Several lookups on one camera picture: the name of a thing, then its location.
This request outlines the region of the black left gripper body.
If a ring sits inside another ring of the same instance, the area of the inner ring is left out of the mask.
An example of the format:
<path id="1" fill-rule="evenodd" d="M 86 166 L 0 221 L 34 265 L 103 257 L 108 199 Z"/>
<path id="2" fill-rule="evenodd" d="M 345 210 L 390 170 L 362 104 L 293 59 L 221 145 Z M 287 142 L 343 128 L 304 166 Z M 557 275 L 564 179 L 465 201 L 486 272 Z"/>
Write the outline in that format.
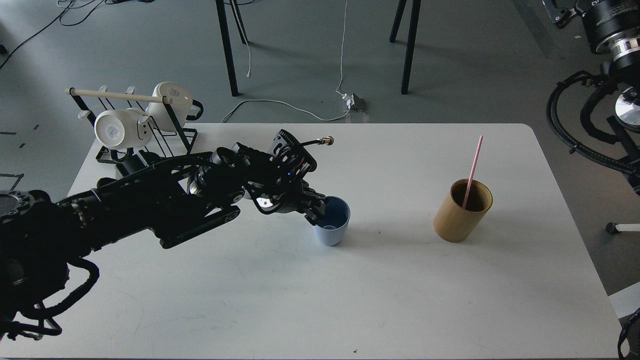
<path id="1" fill-rule="evenodd" d="M 267 152 L 237 142 L 235 163 L 240 166 L 244 188 L 256 208 L 265 215 L 304 214 L 298 199 L 300 183 L 317 169 L 317 161 L 307 150 L 318 139 L 300 142 L 290 132 L 281 129 L 274 136 Z"/>

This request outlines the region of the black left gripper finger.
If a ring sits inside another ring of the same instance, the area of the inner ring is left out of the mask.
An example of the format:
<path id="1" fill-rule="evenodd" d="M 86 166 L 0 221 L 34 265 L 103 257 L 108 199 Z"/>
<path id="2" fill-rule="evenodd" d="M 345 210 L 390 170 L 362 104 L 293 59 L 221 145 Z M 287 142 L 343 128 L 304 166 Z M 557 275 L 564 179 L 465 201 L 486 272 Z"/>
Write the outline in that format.
<path id="1" fill-rule="evenodd" d="M 299 183 L 298 199 L 300 203 L 319 203 L 323 202 L 327 196 L 322 193 L 318 193 L 315 189 L 310 187 L 308 182 Z"/>
<path id="2" fill-rule="evenodd" d="M 317 226 L 320 221 L 326 219 L 326 207 L 328 203 L 326 197 L 312 199 L 302 206 L 304 218 L 312 225 Z"/>

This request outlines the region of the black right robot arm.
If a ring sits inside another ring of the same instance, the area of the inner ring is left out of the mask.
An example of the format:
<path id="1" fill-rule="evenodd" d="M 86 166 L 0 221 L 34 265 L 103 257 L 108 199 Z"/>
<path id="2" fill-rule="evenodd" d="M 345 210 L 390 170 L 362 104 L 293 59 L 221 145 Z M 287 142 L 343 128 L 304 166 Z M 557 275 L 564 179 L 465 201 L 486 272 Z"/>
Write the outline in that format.
<path id="1" fill-rule="evenodd" d="M 551 22 L 566 27 L 574 18 L 582 21 L 592 54 L 609 54 L 611 59 L 600 66 L 599 74 L 577 71 L 561 80 L 546 104 L 547 123 L 553 133 L 569 148 L 589 161 L 621 173 L 635 193 L 639 193 L 639 144 L 631 133 L 639 132 L 640 85 L 640 5 L 637 0 L 576 0 L 570 8 L 558 7 L 554 0 L 542 2 Z M 615 159 L 585 145 L 562 125 L 557 107 L 560 96 L 574 84 L 592 85 L 594 91 L 585 101 L 579 114 L 582 129 L 597 141 L 616 145 L 626 155 Z M 606 97 L 617 95 L 614 112 L 606 119 L 611 132 L 599 129 L 592 114 Z"/>

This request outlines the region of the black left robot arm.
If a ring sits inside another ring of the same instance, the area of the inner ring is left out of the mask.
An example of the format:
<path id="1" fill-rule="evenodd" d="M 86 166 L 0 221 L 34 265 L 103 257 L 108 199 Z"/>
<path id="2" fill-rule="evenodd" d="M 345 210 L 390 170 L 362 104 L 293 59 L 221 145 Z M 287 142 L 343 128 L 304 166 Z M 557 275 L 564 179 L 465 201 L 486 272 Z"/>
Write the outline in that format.
<path id="1" fill-rule="evenodd" d="M 2 337 L 61 334 L 55 316 L 99 278 L 87 255 L 141 231 L 174 248 L 233 221 L 241 199 L 261 214 L 297 212 L 320 223 L 331 201 L 304 180 L 317 169 L 307 146 L 333 142 L 330 136 L 299 142 L 282 129 L 267 152 L 241 143 L 167 158 L 142 150 L 116 165 L 118 178 L 101 178 L 58 202 L 42 190 L 2 191 Z"/>

